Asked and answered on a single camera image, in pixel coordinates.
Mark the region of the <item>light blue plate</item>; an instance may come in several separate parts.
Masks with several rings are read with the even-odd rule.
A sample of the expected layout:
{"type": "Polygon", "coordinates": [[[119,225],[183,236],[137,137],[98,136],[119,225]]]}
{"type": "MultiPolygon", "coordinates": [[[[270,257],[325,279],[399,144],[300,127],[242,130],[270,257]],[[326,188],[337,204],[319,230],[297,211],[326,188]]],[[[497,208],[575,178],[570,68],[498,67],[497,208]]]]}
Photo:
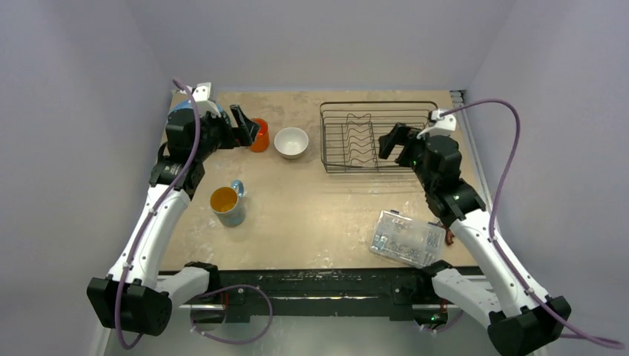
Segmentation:
{"type": "MultiPolygon", "coordinates": [[[[223,115],[223,109],[212,99],[205,97],[194,97],[194,101],[197,105],[197,117],[200,121],[208,121],[211,118],[220,118],[223,115]]],[[[174,120],[176,113],[189,113],[194,114],[194,108],[190,99],[185,99],[175,106],[173,106],[167,115],[167,122],[174,120]]]]}

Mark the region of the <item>blue butterfly mug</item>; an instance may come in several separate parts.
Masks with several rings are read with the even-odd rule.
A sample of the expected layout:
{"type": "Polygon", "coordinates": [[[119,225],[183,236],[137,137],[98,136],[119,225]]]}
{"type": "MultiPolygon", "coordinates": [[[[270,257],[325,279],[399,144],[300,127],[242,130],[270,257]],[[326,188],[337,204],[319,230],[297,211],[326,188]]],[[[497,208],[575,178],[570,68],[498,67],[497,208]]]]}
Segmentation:
{"type": "Polygon", "coordinates": [[[240,225],[246,218],[243,203],[244,184],[236,179],[230,186],[215,190],[210,197],[210,206],[218,220],[226,227],[240,225]]]}

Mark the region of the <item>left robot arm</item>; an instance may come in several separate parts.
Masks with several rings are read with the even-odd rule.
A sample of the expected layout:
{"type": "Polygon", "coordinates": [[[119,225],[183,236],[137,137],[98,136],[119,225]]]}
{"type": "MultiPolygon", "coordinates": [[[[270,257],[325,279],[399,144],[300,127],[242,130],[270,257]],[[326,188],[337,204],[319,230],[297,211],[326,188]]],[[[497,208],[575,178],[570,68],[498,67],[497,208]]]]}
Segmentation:
{"type": "Polygon", "coordinates": [[[87,286],[90,304],[105,328],[158,336],[173,309],[194,297],[202,303],[219,298],[221,283],[212,264],[187,263],[168,280],[159,281],[158,275],[174,228],[205,174],[204,161],[220,149],[247,147],[257,138],[260,124],[238,105],[229,109],[196,114],[183,105],[168,114],[165,142],[136,227],[108,273],[87,286]]]}

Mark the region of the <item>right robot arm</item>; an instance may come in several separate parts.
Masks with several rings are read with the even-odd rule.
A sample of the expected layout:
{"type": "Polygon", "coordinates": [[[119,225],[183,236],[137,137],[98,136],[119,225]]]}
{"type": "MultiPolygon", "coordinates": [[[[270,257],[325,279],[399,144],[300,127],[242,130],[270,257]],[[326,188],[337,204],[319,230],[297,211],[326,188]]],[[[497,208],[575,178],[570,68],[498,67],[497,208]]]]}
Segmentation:
{"type": "Polygon", "coordinates": [[[528,355],[559,339],[570,304],[564,297],[551,297],[491,227],[485,202],[461,178],[458,143],[397,123],[378,144],[381,159],[402,147],[396,163],[412,169],[429,210],[463,243],[493,288],[477,286],[455,268],[440,268],[418,279],[418,296],[453,302],[487,330],[500,355],[528,355]]]}

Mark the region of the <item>orange cup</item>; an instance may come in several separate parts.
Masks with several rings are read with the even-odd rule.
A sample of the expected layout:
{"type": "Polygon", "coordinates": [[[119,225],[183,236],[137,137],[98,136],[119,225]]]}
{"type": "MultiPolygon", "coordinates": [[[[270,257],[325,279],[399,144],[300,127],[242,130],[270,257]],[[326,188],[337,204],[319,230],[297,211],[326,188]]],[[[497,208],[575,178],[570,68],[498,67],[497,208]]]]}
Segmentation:
{"type": "Polygon", "coordinates": [[[261,153],[269,147],[269,127],[268,123],[261,118],[254,118],[253,121],[260,126],[260,129],[257,132],[253,144],[249,147],[249,150],[251,152],[261,153]]]}

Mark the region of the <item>beige floral bowl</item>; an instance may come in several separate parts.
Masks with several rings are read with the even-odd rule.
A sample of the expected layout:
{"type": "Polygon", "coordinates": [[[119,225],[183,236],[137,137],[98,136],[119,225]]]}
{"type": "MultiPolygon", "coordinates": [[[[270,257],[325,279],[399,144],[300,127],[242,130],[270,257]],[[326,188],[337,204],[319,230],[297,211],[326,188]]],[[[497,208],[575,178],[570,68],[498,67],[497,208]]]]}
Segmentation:
{"type": "Polygon", "coordinates": [[[297,127],[283,128],[274,137],[274,147],[285,159],[301,158],[309,146],[307,133],[297,127]]]}

